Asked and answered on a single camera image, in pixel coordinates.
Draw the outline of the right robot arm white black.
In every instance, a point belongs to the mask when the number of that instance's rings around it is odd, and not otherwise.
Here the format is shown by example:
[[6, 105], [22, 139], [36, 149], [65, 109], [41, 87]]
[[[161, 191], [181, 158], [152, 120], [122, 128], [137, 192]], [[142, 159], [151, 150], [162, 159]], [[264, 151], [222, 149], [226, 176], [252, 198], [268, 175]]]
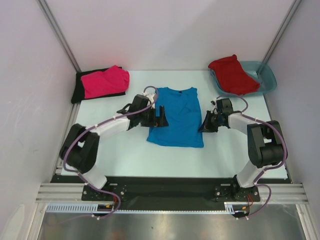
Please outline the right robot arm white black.
[[263, 121], [234, 110], [229, 98], [218, 96], [211, 101], [212, 110], [206, 112], [198, 132], [216, 133], [220, 127], [237, 130], [247, 136], [249, 161], [236, 174], [227, 189], [217, 187], [217, 201], [243, 202], [258, 195], [257, 183], [265, 172], [284, 165], [288, 150], [278, 121]]

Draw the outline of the blue t shirt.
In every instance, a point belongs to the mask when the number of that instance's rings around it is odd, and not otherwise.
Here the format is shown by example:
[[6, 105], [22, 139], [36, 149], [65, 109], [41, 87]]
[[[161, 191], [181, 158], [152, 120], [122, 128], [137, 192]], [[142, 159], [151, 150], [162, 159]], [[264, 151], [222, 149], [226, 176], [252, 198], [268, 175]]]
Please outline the blue t shirt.
[[160, 106], [164, 107], [168, 126], [151, 127], [148, 142], [164, 147], [204, 147], [203, 134], [198, 131], [202, 125], [202, 111], [196, 88], [174, 90], [160, 87], [155, 106], [157, 117]]

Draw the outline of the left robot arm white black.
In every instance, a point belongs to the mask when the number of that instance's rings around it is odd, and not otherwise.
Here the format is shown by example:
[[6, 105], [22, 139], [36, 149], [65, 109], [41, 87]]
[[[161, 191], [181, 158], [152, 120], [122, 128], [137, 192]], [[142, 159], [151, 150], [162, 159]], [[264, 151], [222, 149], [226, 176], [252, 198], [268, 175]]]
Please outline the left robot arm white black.
[[91, 127], [74, 124], [60, 149], [59, 157], [63, 168], [83, 178], [92, 185], [93, 194], [100, 200], [110, 196], [111, 188], [107, 177], [96, 166], [101, 136], [112, 137], [129, 131], [138, 125], [147, 128], [168, 127], [163, 105], [156, 107], [157, 93], [137, 94], [132, 103], [128, 103], [116, 114]]

